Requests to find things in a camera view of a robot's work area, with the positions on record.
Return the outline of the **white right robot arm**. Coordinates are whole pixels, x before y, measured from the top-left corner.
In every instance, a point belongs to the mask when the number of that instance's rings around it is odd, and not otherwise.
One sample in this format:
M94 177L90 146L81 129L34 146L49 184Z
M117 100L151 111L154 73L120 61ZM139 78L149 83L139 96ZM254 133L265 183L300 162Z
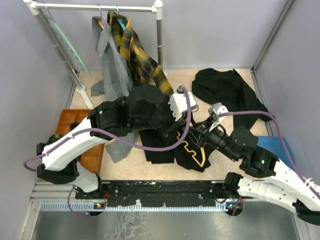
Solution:
M223 192L257 198L295 213L301 220L320 224L320 188L298 174L277 155L258 145L259 138L243 126L230 135L217 124L207 121L190 127L191 140L199 147L210 146L233 162L252 180L235 172L226 175Z

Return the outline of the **yellow plaid shirt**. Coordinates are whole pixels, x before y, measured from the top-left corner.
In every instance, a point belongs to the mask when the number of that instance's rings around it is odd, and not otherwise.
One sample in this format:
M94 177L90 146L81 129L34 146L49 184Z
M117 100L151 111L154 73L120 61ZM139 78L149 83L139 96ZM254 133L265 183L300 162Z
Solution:
M162 93L171 96L174 91L163 68L145 52L130 19L115 11L109 11L107 23L118 46L118 52L127 63L133 82L156 86Z

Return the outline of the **yellow hanger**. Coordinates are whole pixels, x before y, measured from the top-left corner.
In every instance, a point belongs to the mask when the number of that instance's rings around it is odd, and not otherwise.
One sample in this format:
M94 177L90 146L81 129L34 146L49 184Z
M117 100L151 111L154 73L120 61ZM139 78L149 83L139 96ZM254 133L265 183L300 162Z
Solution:
M174 155L176 163L187 170L203 172L210 165L205 148L199 148L188 136L174 149Z

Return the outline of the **orange wooden tray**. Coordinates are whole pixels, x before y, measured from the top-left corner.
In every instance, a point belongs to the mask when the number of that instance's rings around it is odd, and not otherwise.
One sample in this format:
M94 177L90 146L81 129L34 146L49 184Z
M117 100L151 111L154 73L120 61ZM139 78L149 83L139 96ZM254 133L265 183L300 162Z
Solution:
M88 117L90 109L63 109L55 134L68 136L84 119ZM59 149L65 150L71 147L73 151L79 153L80 164L91 173L99 174L101 171L104 144L102 140L94 140L89 132L79 134L62 145Z

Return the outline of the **green hanger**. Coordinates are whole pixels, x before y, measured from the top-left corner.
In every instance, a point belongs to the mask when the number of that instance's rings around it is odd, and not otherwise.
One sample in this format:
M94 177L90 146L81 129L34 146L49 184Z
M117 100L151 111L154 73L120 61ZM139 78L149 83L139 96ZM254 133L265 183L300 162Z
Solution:
M62 40L64 45L67 47L67 49L70 50L70 52L73 54L73 56L76 58L76 60L80 63L82 68L90 74L91 71L89 70L88 66L84 62L84 60L81 58L79 53L77 52L76 48L73 46L72 42L69 40L67 35L63 32L63 30L60 28L60 26L53 20L50 16L45 16L50 28L53 30L53 32L57 35L57 37Z

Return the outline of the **black shirt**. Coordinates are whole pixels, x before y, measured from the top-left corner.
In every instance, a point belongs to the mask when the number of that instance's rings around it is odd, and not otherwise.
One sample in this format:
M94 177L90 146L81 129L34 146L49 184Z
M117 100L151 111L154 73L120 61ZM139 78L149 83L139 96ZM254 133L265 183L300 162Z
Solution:
M184 131L183 127L178 127L164 137L158 129L146 129L139 131L142 145L152 148L164 148L176 143ZM182 143L168 151L154 152L144 151L146 160L152 164L173 164L197 172L204 172L211 166L209 156L215 150L212 146L206 145L199 148L192 141L191 137L198 137L196 130L190 129Z
M195 75L191 88L200 100L210 105L222 103L230 112L268 111L235 69L202 69Z

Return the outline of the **blue pikachu cloth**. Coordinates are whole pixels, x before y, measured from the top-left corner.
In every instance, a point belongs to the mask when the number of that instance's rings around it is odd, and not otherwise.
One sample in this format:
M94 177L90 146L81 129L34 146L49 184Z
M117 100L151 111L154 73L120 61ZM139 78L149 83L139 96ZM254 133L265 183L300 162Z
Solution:
M294 158L293 152L292 152L287 140L285 138L283 140L284 140L285 146L289 152L289 155L292 159L293 164L289 160L287 153L286 153L279 137L277 137L277 136L259 136L257 145L259 147L262 147L262 148L270 151L274 155L276 155L280 160L282 160L284 162L284 164L286 164L290 169L292 169L294 171L295 170L294 165L296 165L296 163L295 163L295 158Z

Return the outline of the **white clothes rack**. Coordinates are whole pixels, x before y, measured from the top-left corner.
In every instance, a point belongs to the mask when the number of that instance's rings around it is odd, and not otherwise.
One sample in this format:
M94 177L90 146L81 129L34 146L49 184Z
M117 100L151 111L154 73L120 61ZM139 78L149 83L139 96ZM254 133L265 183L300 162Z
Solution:
M163 21L163 7L161 0L156 0L152 6L118 6L118 5L89 5L89 4L66 4L66 3L41 3L37 0L25 0L27 8L31 14L36 18L42 27L43 31L50 40L52 46L59 55L62 63L68 71L73 83L75 84L75 91L81 95L86 107L93 109L94 106L87 94L85 85L79 80L79 74L73 65L70 54L73 54L75 59L80 63L83 69L90 73L89 68L72 45L71 41L64 34L64 32L57 26L51 14L44 15L42 9L49 11L55 10L91 10L91 11L117 11L117 12L139 12L155 14L156 19L156 36L157 36L157 61L160 66L163 65L163 37L162 37L162 21Z

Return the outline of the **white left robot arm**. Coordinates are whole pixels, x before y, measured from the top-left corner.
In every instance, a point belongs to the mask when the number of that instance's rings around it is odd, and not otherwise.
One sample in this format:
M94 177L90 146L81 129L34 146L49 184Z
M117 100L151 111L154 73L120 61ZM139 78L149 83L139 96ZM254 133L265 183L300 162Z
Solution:
M196 108L195 98L184 86L171 96L150 84L135 87L128 96L101 103L73 130L44 146L37 177L55 185L73 184L97 199L104 186L98 174L80 164L79 156L110 140L133 147L124 138L135 131L155 129L167 134L190 120Z

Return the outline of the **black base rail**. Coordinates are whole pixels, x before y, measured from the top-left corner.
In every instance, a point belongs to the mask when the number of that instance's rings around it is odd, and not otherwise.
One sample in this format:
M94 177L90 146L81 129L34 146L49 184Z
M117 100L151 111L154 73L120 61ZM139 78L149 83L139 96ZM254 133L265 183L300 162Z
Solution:
M99 189L85 193L77 190L77 200L102 200L108 207L129 207L137 200L143 207L214 207L216 201L237 199L236 190L223 187L222 181L210 180L110 180Z

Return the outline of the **grey shirt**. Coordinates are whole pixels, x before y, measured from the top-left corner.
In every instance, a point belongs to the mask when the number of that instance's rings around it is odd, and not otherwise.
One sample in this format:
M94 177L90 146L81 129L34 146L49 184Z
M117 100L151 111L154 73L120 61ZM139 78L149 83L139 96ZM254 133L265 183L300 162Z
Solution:
M114 140L106 145L114 163L125 159L132 149L129 145L135 140L135 134L129 128L129 109L125 101L133 87L132 76L125 59L118 51L118 45L110 32L107 22L101 17L92 18L92 32L95 50L101 59L103 89L106 101L96 107L89 118L93 128L107 131L91 135L104 140Z

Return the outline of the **green yellow patterned cloth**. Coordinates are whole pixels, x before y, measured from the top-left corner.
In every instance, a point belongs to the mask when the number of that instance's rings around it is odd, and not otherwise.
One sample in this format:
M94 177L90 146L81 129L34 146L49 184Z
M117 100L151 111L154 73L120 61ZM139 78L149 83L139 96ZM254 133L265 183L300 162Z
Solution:
M59 133L55 133L53 135L51 135L48 139L48 141L46 142L47 145L53 144L56 141L58 141L59 139L61 139L63 136Z

